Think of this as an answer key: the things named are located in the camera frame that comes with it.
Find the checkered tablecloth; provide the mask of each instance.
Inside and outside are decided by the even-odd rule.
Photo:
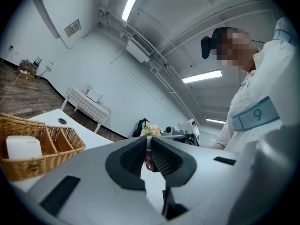
[[[87,97],[83,92],[76,88],[68,88],[67,95],[72,98],[78,105],[90,114],[97,122],[105,123],[110,116],[110,109],[95,103],[92,99]]]

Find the fluorescent light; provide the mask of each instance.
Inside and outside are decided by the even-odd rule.
[[[136,0],[128,0],[128,1],[127,1],[127,4],[126,4],[126,6],[125,6],[125,9],[124,9],[124,12],[123,12],[123,15],[122,15],[122,19],[123,19],[123,20],[125,20],[125,21],[128,20],[129,15],[130,15],[130,13],[131,13],[131,10],[132,10],[132,8],[133,8],[133,6],[134,6],[134,4],[135,4],[135,1],[136,1]]]
[[[213,72],[209,72],[209,73],[202,73],[202,74],[192,76],[192,77],[187,77],[182,80],[184,83],[191,83],[191,82],[195,82],[195,81],[200,81],[200,80],[210,79],[210,78],[215,78],[215,77],[221,77],[221,76],[222,76],[221,70],[217,70],[217,71],[213,71]]]
[[[209,122],[217,122],[217,123],[223,123],[223,124],[226,123],[226,122],[224,122],[224,121],[213,120],[213,119],[206,119],[206,120],[209,121]]]

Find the wicker basket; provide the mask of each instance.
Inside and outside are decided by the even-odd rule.
[[[46,174],[86,148],[75,130],[70,127],[46,126],[33,122],[0,117],[0,159],[11,181]],[[8,159],[5,140],[10,135],[29,135],[37,138],[41,143],[42,157]]]
[[[73,155],[82,152],[86,146],[71,127],[47,126],[51,140],[59,154],[58,163],[67,161]]]
[[[58,156],[51,141],[46,125],[17,121],[5,117],[0,118],[0,158],[2,167],[11,181],[18,181],[36,177],[55,168]],[[42,156],[31,159],[8,159],[6,138],[11,135],[28,135],[40,141]]]
[[[23,122],[31,122],[31,123],[36,123],[37,121],[33,121],[33,120],[29,120],[29,119],[25,119],[25,118],[18,118],[18,117],[15,117],[13,115],[9,115],[9,114],[4,114],[4,113],[0,113],[0,118],[1,117],[4,117],[4,118],[10,118],[10,119],[14,119],[14,120],[17,120],[17,121],[23,121]]]

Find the person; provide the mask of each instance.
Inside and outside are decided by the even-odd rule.
[[[293,59],[298,35],[288,18],[283,17],[277,22],[274,38],[262,50],[237,28],[218,28],[212,39],[216,42],[217,60],[226,60],[248,74],[231,101],[219,138],[210,148],[241,152],[246,143],[282,126],[268,92]]]

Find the hand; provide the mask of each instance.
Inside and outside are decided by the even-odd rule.
[[[200,146],[201,148],[210,148],[210,149],[218,149],[218,150],[224,150],[225,146],[223,144],[220,144],[220,143],[216,143],[212,146],[207,146],[207,147],[203,147],[203,146]]]
[[[149,153],[147,152],[147,161],[146,161],[146,168],[150,171],[152,171],[152,163],[150,161],[150,155]]]

